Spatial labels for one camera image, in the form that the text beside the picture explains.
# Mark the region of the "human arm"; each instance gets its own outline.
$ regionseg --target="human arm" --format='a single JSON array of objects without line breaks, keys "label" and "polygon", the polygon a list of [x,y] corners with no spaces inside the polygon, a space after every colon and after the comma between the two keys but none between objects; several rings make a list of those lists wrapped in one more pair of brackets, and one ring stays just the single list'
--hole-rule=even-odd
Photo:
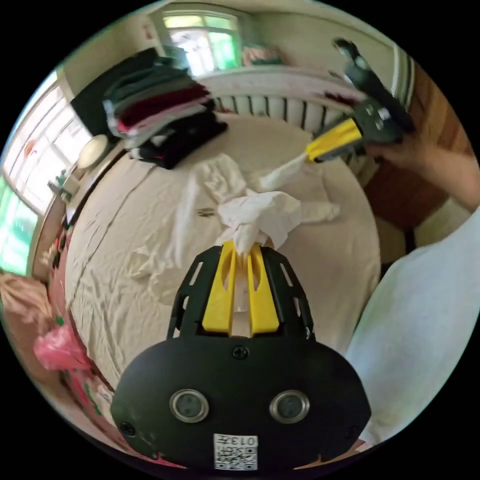
[{"label": "human arm", "polygon": [[416,136],[406,136],[401,144],[367,145],[365,150],[372,157],[415,172],[471,212],[480,206],[480,168],[473,156],[448,151]]}]

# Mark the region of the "folded clothes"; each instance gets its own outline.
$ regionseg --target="folded clothes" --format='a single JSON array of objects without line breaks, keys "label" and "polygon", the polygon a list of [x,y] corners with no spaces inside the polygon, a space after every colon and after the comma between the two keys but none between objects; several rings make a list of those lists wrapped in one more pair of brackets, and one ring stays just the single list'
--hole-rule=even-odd
[{"label": "folded clothes", "polygon": [[165,131],[172,130],[172,125],[176,125],[176,122],[185,119],[188,124],[190,124],[190,121],[188,120],[190,117],[196,118],[196,115],[200,115],[206,111],[213,111],[214,108],[215,102],[210,100],[204,104],[198,104],[177,113],[172,113],[153,126],[142,128],[141,131],[135,132],[132,130],[129,131],[127,135],[123,133],[119,133],[118,135],[122,138],[125,138],[125,148],[127,150],[131,150],[133,148],[140,147],[152,137],[164,135]]},{"label": "folded clothes", "polygon": [[139,92],[128,95],[123,99],[118,99],[115,96],[104,97],[103,106],[107,113],[118,117],[137,102],[168,94],[170,92],[176,92],[177,90],[183,90],[192,87],[193,85],[195,85],[195,82],[189,76],[175,78],[167,82],[158,83],[144,90],[140,90]]},{"label": "folded clothes", "polygon": [[148,137],[141,134],[134,138],[127,138],[125,140],[125,148],[130,151],[135,150],[135,154],[139,155],[139,158],[148,158],[158,155],[160,153],[159,147],[177,132],[192,129],[208,122],[217,121],[215,114],[210,109],[207,109],[205,105],[202,105],[202,107],[203,110],[198,113],[186,114],[183,116],[178,115],[175,120],[166,123],[161,128],[157,128],[153,134],[150,132]]},{"label": "folded clothes", "polygon": [[125,133],[130,137],[141,134],[142,130],[145,128],[151,128],[159,123],[165,123],[165,119],[175,116],[177,114],[181,115],[185,110],[198,107],[201,104],[205,104],[208,101],[211,101],[212,97],[210,96],[203,96],[201,98],[197,98],[192,101],[188,101],[186,103],[179,103],[178,105],[174,105],[171,108],[167,108],[166,110],[162,110],[155,115],[151,115],[143,120],[139,121],[135,125],[131,126],[130,128],[125,126],[121,119],[117,120],[116,126],[120,133]]},{"label": "folded clothes", "polygon": [[202,97],[207,97],[210,92],[198,83],[190,88],[177,90],[164,95],[147,98],[137,102],[129,107],[119,118],[122,124],[127,128],[131,128],[142,120],[158,114],[159,112],[174,107],[178,104],[192,102]]},{"label": "folded clothes", "polygon": [[165,65],[154,65],[151,68],[123,76],[106,90],[104,97],[120,101],[150,87],[180,78],[189,78],[185,70]]},{"label": "folded clothes", "polygon": [[227,129],[228,125],[223,121],[204,122],[190,129],[177,131],[162,143],[157,154],[151,156],[150,150],[133,149],[130,157],[171,170],[192,152]]}]

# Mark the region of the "black folded clothes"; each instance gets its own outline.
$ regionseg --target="black folded clothes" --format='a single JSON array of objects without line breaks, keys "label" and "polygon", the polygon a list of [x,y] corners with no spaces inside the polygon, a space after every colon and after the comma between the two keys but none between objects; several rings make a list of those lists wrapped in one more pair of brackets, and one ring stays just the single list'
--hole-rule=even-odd
[{"label": "black folded clothes", "polygon": [[190,126],[172,130],[168,136],[152,137],[138,148],[130,150],[130,156],[147,163],[153,163],[167,170],[173,169],[192,152],[213,140],[228,129],[218,121],[212,112],[201,113],[204,118],[196,119]]}]

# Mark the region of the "screw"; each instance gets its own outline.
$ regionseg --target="screw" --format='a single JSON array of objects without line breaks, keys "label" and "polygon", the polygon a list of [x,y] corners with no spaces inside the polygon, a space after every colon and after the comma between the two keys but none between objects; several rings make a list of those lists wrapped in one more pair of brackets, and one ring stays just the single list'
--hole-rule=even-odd
[{"label": "screw", "polygon": [[349,427],[346,429],[345,438],[346,438],[346,439],[356,438],[359,433],[360,433],[360,428],[359,428],[357,425],[349,426]]},{"label": "screw", "polygon": [[232,350],[231,354],[236,360],[245,360],[249,356],[249,351],[243,345],[238,345]]},{"label": "screw", "polygon": [[131,424],[128,423],[127,421],[123,421],[120,425],[120,431],[127,435],[128,437],[133,437],[136,433],[135,427]]}]

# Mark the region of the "human hand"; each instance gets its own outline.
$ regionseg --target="human hand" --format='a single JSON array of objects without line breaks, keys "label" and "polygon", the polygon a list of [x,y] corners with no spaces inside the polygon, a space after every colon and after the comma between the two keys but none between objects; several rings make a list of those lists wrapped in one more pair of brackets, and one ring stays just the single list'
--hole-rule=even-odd
[{"label": "human hand", "polygon": [[428,158],[428,146],[416,135],[406,135],[402,143],[365,145],[367,155],[382,158],[400,169],[421,170]]}]

